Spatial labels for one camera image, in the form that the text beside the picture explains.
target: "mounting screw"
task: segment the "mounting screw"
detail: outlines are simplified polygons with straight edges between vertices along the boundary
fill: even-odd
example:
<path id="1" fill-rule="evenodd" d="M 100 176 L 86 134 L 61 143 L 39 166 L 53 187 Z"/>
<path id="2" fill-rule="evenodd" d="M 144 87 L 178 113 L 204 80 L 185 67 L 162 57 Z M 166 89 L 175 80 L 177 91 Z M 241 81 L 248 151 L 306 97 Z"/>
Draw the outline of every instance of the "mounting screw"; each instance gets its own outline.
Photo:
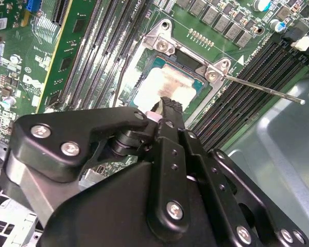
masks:
<path id="1" fill-rule="evenodd" d="M 242 242 L 245 244 L 250 244 L 252 242 L 251 235 L 247 231 L 247 229 L 243 226 L 237 226 L 237 234 Z"/>
<path id="2" fill-rule="evenodd" d="M 300 233 L 298 233 L 297 231 L 293 231 L 293 234 L 302 244 L 305 244 L 304 238 Z"/>
<path id="3" fill-rule="evenodd" d="M 193 138 L 193 139 L 197 139 L 196 135 L 195 135 L 194 133 L 192 133 L 192 132 L 189 132 L 189 136 L 190 136 L 191 138 Z"/>
<path id="4" fill-rule="evenodd" d="M 167 48 L 168 48 L 167 42 L 161 40 L 157 43 L 158 51 L 165 52 Z"/>
<path id="5" fill-rule="evenodd" d="M 219 158 L 225 158 L 224 154 L 221 153 L 220 151 L 216 151 L 217 156 L 219 156 Z"/>
<path id="6" fill-rule="evenodd" d="M 134 112 L 134 115 L 135 115 L 135 117 L 137 117 L 140 120 L 144 119 L 143 115 L 141 113 L 139 113 L 139 112 Z"/>
<path id="7" fill-rule="evenodd" d="M 282 234 L 282 236 L 286 240 L 286 242 L 293 243 L 293 238 L 287 230 L 281 229 L 280 233 Z"/>
<path id="8" fill-rule="evenodd" d="M 70 142 L 63 143 L 61 150 L 67 156 L 77 156 L 80 153 L 78 145 Z"/>
<path id="9" fill-rule="evenodd" d="M 31 128 L 31 133 L 33 136 L 37 138 L 46 138 L 49 137 L 51 134 L 51 131 L 48 127 L 43 125 L 36 125 Z"/>
<path id="10" fill-rule="evenodd" d="M 171 121 L 166 121 L 166 124 L 167 124 L 169 127 L 174 128 L 174 125 L 173 125 L 173 123 L 172 123 Z"/>
<path id="11" fill-rule="evenodd" d="M 166 206 L 168 214 L 175 220 L 180 220 L 183 217 L 181 207 L 175 202 L 168 202 Z"/>
<path id="12" fill-rule="evenodd" d="M 217 72 L 209 71 L 207 74 L 205 74 L 205 77 L 208 81 L 215 81 L 217 79 Z"/>

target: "electronic components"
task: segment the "electronic components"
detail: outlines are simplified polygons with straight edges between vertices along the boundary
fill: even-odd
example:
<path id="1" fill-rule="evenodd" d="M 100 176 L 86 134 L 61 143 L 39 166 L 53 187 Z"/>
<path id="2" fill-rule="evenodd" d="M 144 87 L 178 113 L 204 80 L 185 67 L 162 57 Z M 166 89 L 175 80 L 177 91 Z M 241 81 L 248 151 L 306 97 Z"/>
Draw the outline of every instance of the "electronic components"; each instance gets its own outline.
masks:
<path id="1" fill-rule="evenodd" d="M 237 34 L 241 31 L 241 27 L 239 27 L 236 23 L 233 23 L 232 26 L 228 29 L 226 33 L 226 37 L 230 40 L 233 40 Z"/>
<path id="2" fill-rule="evenodd" d="M 254 0 L 253 9 L 255 11 L 264 12 L 269 9 L 270 5 L 271 5 L 270 0 Z"/>
<path id="3" fill-rule="evenodd" d="M 244 48 L 251 38 L 252 35 L 249 32 L 244 32 L 242 36 L 237 40 L 236 45 L 240 46 L 241 48 Z"/>
<path id="4" fill-rule="evenodd" d="M 205 22 L 208 25 L 211 25 L 211 23 L 215 20 L 216 16 L 218 14 L 218 11 L 214 7 L 210 7 L 204 17 L 202 18 L 202 21 Z"/>
<path id="5" fill-rule="evenodd" d="M 16 104 L 16 99 L 12 96 L 9 96 L 5 98 L 3 101 L 1 101 L 0 104 L 4 109 L 10 109 L 12 106 Z"/>
<path id="6" fill-rule="evenodd" d="M 222 15 L 214 26 L 214 29 L 218 32 L 223 32 L 229 23 L 230 20 L 225 15 Z"/>
<path id="7" fill-rule="evenodd" d="M 280 11 L 277 13 L 277 18 L 281 19 L 282 21 L 285 20 L 290 15 L 290 10 L 286 6 L 283 6 Z"/>
<path id="8" fill-rule="evenodd" d="M 275 32 L 281 33 L 285 30 L 285 28 L 286 28 L 286 24 L 277 19 L 273 19 L 270 22 L 270 29 Z"/>
<path id="9" fill-rule="evenodd" d="M 301 10 L 300 14 L 305 18 L 309 17 L 309 5 L 308 4 L 304 6 L 304 8 Z"/>
<path id="10" fill-rule="evenodd" d="M 190 8 L 190 13 L 195 16 L 198 16 L 203 8 L 205 7 L 206 3 L 203 0 L 195 0 L 194 4 L 192 4 Z"/>

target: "ram slot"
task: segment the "ram slot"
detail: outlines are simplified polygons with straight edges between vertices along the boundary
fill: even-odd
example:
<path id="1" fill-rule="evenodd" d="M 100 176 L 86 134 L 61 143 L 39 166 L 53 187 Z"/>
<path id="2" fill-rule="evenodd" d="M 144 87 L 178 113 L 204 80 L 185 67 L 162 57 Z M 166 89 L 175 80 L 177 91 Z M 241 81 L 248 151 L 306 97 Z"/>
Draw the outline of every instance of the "ram slot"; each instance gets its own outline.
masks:
<path id="1" fill-rule="evenodd" d="M 122 59 L 127 58 L 127 54 L 131 48 L 132 43 L 134 42 L 137 35 L 139 35 L 139 31 L 141 29 L 140 25 L 137 25 L 137 23 L 140 23 L 145 15 L 147 14 L 152 1 L 146 0 L 142 1 L 139 7 L 137 8 L 137 12 L 134 13 L 130 28 L 126 32 L 126 39 L 122 43 L 122 45 L 119 48 L 119 51 L 117 53 L 116 58 L 114 59 L 114 64 L 118 64 L 122 61 Z M 94 105 L 94 108 L 100 108 L 103 103 L 106 101 L 106 98 L 108 96 L 108 90 L 109 86 L 111 85 L 113 81 L 105 79 L 104 83 L 102 83 L 103 87 L 101 87 L 101 92 L 98 94 L 96 98 L 96 103 Z"/>
<path id="2" fill-rule="evenodd" d="M 308 62 L 270 41 L 238 75 L 275 90 L 283 88 Z M 230 83 L 228 89 L 193 127 L 206 150 L 219 148 L 271 98 L 262 91 Z"/>

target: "black ram slot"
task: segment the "black ram slot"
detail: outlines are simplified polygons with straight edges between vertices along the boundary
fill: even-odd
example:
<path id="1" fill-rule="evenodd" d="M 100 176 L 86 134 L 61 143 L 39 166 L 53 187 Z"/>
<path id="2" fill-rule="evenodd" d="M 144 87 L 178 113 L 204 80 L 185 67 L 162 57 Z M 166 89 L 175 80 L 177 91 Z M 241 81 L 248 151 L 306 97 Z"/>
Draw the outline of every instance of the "black ram slot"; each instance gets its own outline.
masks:
<path id="1" fill-rule="evenodd" d="M 281 90 L 309 61 L 273 36 L 238 75 L 238 78 Z M 236 82 L 193 127 L 206 151 L 220 148 L 273 98 L 272 95 Z"/>

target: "green circuit board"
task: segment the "green circuit board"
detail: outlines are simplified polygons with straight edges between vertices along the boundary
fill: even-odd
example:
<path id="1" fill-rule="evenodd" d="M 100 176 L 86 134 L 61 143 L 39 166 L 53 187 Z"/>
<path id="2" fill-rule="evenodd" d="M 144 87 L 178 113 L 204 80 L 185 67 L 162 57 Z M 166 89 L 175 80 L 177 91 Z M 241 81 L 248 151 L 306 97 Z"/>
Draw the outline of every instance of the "green circuit board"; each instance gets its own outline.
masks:
<path id="1" fill-rule="evenodd" d="M 109 54 L 103 53 L 103 50 L 108 48 L 108 40 L 113 37 L 113 31 L 105 32 L 103 41 L 100 44 L 95 44 L 100 24 L 107 18 L 107 11 L 112 7 L 112 2 L 70 0 L 65 22 L 61 26 L 52 22 L 56 3 L 55 0 L 42 1 L 41 9 L 38 12 L 29 13 L 29 18 L 26 19 L 27 23 L 22 27 L 20 23 L 27 13 L 24 10 L 26 2 L 23 2 L 18 21 L 19 25 L 7 29 L 4 42 L 0 44 L 0 140 L 5 142 L 9 140 L 12 122 L 19 116 L 66 109 L 68 100 L 72 96 L 71 92 L 78 89 L 77 83 L 84 72 L 80 67 L 73 71 L 73 64 L 77 61 L 80 66 L 85 68 L 94 49 L 98 49 L 100 52 L 94 53 L 94 62 L 87 68 L 89 76 L 85 78 L 77 100 L 82 101 L 87 97 L 88 90 L 92 87 L 94 80 L 97 80 L 98 83 L 94 87 L 92 98 L 88 104 L 85 104 L 83 108 L 76 104 L 75 109 L 108 107 L 115 93 L 120 71 L 124 64 L 124 58 L 117 60 L 122 48 L 121 40 L 123 36 L 118 39 L 114 49 Z M 135 7 L 132 6 L 131 9 L 135 9 L 138 13 L 139 1 L 132 3 Z M 299 20 L 309 27 L 309 17 L 305 18 L 300 14 L 305 6 L 309 6 L 309 2 L 306 1 L 297 0 L 294 1 L 292 6 L 288 6 L 289 1 L 274 0 L 271 2 L 269 10 L 265 12 L 254 11 L 253 0 L 221 0 L 215 6 L 214 1 L 204 3 L 205 7 L 198 14 L 195 14 L 196 0 L 188 1 L 185 6 L 181 6 L 176 0 L 153 1 L 141 21 L 137 35 L 135 35 L 134 51 L 140 46 L 144 35 L 158 21 L 169 19 L 173 24 L 172 38 L 174 40 L 211 63 L 215 63 L 221 58 L 229 58 L 231 60 L 229 74 L 236 76 L 245 65 L 251 62 L 252 57 L 272 35 L 273 31 L 269 28 L 272 19 L 280 19 L 287 26 L 292 26 Z M 17 5 L 13 6 L 11 12 L 8 13 L 9 20 L 15 18 L 13 16 Z M 98 13 L 91 19 L 94 6 L 97 6 Z M 231 7 L 229 13 L 224 12 L 227 6 Z M 221 15 L 224 14 L 230 23 L 237 23 L 240 30 L 251 36 L 245 47 L 238 45 L 235 40 L 228 39 L 225 32 L 217 31 L 216 24 L 208 25 L 204 22 L 203 16 L 209 7 L 215 7 L 217 12 Z M 123 10 L 127 9 L 126 1 L 117 2 L 115 11 L 112 13 L 112 21 L 107 25 L 108 30 L 115 30 L 119 27 L 118 20 L 122 18 Z M 286 12 L 283 15 L 281 12 L 286 9 L 288 9 L 287 15 Z M 235 16 L 238 13 L 242 13 L 243 17 L 239 21 L 235 21 Z M 89 37 L 85 40 L 82 37 L 85 35 L 89 21 L 92 21 L 94 26 Z M 253 25 L 248 28 L 247 24 L 250 22 Z M 75 32 L 77 24 L 81 25 L 81 28 Z M 77 51 L 80 47 L 83 47 L 84 50 L 78 57 Z M 141 58 L 134 64 L 134 67 L 131 68 L 132 76 L 125 74 L 121 94 L 119 94 L 122 105 L 125 105 L 125 101 L 129 98 L 139 75 L 147 66 L 152 54 L 152 51 L 146 49 Z M 96 78 L 97 71 L 101 69 L 103 70 L 102 75 Z M 58 107 L 52 108 L 51 104 L 62 95 L 71 74 L 73 78 L 70 91 L 68 91 L 66 98 L 61 99 L 61 104 Z M 215 95 L 212 101 L 208 102 L 202 113 L 210 107 L 216 98 L 220 97 L 225 86 Z M 10 90 L 11 96 L 16 101 L 9 109 L 2 107 L 1 104 L 2 93 L 5 89 Z M 208 91 L 210 91 L 210 87 L 197 94 L 197 97 L 185 109 L 184 119 L 192 114 Z M 94 102 L 100 95 L 102 101 L 96 106 Z"/>

